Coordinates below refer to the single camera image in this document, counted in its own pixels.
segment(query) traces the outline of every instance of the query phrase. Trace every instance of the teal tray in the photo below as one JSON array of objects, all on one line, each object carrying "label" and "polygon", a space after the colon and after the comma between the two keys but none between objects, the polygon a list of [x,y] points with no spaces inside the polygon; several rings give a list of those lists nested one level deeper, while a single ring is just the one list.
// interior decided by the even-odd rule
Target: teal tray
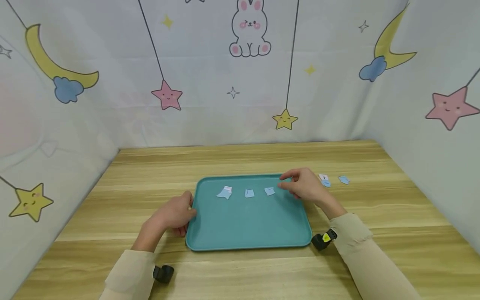
[{"label": "teal tray", "polygon": [[[193,251],[304,247],[312,228],[301,201],[277,184],[280,174],[206,177],[197,183],[186,244]],[[232,187],[229,199],[217,195]],[[264,188],[273,187],[267,196]],[[255,197],[245,198],[245,190]]]}]

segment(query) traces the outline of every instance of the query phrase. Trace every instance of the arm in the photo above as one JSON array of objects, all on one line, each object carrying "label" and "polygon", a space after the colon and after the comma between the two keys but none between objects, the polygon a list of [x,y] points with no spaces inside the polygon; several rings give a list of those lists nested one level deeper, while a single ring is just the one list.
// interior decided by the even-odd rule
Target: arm
[{"label": "arm", "polygon": [[173,197],[143,225],[130,250],[125,250],[105,280],[100,300],[148,300],[153,286],[155,249],[165,231],[185,236],[188,222],[196,215],[192,193]]},{"label": "arm", "polygon": [[372,239],[372,233],[354,214],[331,220],[334,241],[357,289],[365,300],[421,300],[420,295]]},{"label": "arm", "polygon": [[314,202],[331,221],[338,237],[334,244],[352,275],[364,300],[420,300],[420,296],[372,239],[372,233],[354,214],[326,190],[317,176],[307,168],[294,169],[283,174],[279,187],[288,190],[297,199]]}]

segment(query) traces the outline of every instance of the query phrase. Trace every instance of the sleeve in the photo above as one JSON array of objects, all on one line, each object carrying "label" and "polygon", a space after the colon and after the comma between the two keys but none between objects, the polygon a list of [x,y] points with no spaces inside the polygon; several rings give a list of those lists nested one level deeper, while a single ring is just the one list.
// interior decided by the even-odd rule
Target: sleeve
[{"label": "sleeve", "polygon": [[373,234],[354,214],[331,220],[334,244],[365,300],[421,300],[412,284],[373,241]]},{"label": "sleeve", "polygon": [[154,269],[155,254],[125,250],[105,280],[100,300],[148,300]]}]

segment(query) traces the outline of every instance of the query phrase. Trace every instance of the blue paper cutout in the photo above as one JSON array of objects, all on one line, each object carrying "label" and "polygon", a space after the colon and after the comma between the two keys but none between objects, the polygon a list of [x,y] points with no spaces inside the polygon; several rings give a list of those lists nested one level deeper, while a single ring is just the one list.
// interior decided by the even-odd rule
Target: blue paper cutout
[{"label": "blue paper cutout", "polygon": [[328,181],[328,180],[322,180],[321,183],[322,183],[324,186],[326,186],[327,188],[329,188],[329,187],[331,186],[330,181]]},{"label": "blue paper cutout", "polygon": [[379,56],[372,60],[372,63],[366,65],[360,70],[359,76],[363,80],[370,80],[374,82],[378,76],[380,76],[387,68],[387,62],[385,56]]},{"label": "blue paper cutout", "polygon": [[340,179],[340,181],[346,185],[350,183],[350,180],[346,176],[338,176],[338,179]]},{"label": "blue paper cutout", "polygon": [[224,187],[222,191],[217,195],[217,197],[220,197],[220,198],[223,197],[228,200],[231,195],[232,195],[232,192],[229,191],[226,187]]},{"label": "blue paper cutout", "polygon": [[265,188],[265,193],[267,194],[267,196],[271,196],[275,194],[275,190],[274,188]]},{"label": "blue paper cutout", "polygon": [[55,97],[61,103],[77,102],[77,96],[84,92],[84,86],[76,81],[66,77],[53,77],[55,84]]},{"label": "blue paper cutout", "polygon": [[255,193],[253,190],[245,190],[245,198],[252,198],[255,197]]}]

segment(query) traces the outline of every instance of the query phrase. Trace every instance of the cartoon rabbit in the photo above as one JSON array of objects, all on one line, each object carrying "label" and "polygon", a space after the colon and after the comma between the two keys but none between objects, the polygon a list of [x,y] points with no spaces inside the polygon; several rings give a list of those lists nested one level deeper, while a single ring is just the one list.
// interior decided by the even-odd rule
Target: cartoon rabbit
[{"label": "cartoon rabbit", "polygon": [[272,45],[264,40],[267,16],[264,0],[237,0],[237,12],[232,19],[233,34],[237,42],[230,44],[234,57],[267,55]]}]

